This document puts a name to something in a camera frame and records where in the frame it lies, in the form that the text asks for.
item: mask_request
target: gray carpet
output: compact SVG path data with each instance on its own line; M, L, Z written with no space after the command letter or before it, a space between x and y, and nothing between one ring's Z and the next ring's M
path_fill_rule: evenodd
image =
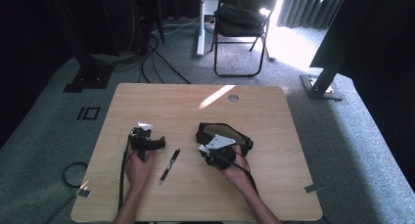
M277 59L270 62L265 57L262 73L253 78L215 76L213 53L208 51L211 34L207 33L206 54L198 58L195 29L168 34L166 43L160 44L157 51L193 84L282 87L313 181L324 187L318 197L324 216L331 223L415 223L415 195L352 81L336 76L335 84L344 97L341 102L307 98L300 75L321 71L308 65L325 31L312 28L281 30L283 35L275 35L269 42L280 49ZM293 37L283 39L289 33ZM247 52L230 47L221 50L220 67L233 71L256 68L254 57L258 57L258 52ZM114 60L103 55L96 57L107 62ZM75 189L63 181L63 171L74 162L88 163L116 86L121 82L137 82L140 77L140 63L118 65L106 89L63 93L78 69L76 59L71 59L56 71L0 151L2 224L46 223L61 207L50 223L72 223L73 200L70 198ZM157 55L147 60L144 71L152 82L161 82L158 72L165 83L186 83ZM98 117L79 118L82 108L100 108ZM83 170L79 168L70 181L79 182L82 176Z

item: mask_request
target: black pen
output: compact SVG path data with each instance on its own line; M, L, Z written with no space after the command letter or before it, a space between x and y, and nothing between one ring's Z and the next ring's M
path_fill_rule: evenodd
M180 153L180 149L177 149L176 151L174 151L173 157L170 160L170 163L168 164L167 168L165 169L164 173L162 174L162 177L159 181L159 185L162 183L162 181L164 181L165 176L167 176L168 171L170 171L171 166L173 165L174 161L177 159L177 156L179 156Z

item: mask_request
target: wooden table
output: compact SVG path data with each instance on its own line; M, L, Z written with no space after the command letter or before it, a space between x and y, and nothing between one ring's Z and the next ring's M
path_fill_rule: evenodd
M153 123L152 139L164 136L166 140L165 149L157 152L137 220L254 220L242 196L201 157L196 142L200 122L227 123L253 139L247 160L259 194L280 219L322 216L315 192L304 189L313 182L281 88L122 83L116 88L83 180L91 194L76 199L71 213L74 221L114 219L122 153L137 121ZM159 185L178 148L177 161ZM125 193L128 186L125 179Z

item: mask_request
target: folding chair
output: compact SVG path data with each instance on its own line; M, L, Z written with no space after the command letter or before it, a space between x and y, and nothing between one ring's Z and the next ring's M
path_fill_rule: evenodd
M269 21L276 3L277 0L218 0L217 10L215 12L213 39L210 48L212 51L214 44L214 73L216 75L221 77L251 77L260 73L265 52ZM263 14L261 9L265 9L267 12ZM255 37L255 41L219 41L219 35L223 37ZM248 74L218 73L218 44L250 43L253 44L250 49L251 52L258 38L262 39L262 51L259 68L256 72Z

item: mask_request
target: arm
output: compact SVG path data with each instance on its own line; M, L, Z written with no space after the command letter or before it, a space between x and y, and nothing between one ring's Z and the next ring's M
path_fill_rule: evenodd
M129 146L128 155L132 153L133 151ZM133 155L125 164L125 174L130 182L130 188L113 223L134 223L138 202L149 178L151 168L153 167L155 154L156 151L149 152L146 162L143 162L139 157Z
M241 154L240 146L234 146L233 148L237 154ZM248 165L242 157L237 155L234 162L241 167L248 169ZM253 213L257 223L281 223L281 221L275 216L275 214L268 208L268 206L256 193L250 179L244 171L236 166L231 165L221 172L226 177L226 180L229 182L229 184L234 186L244 197L244 200L247 203L250 211Z

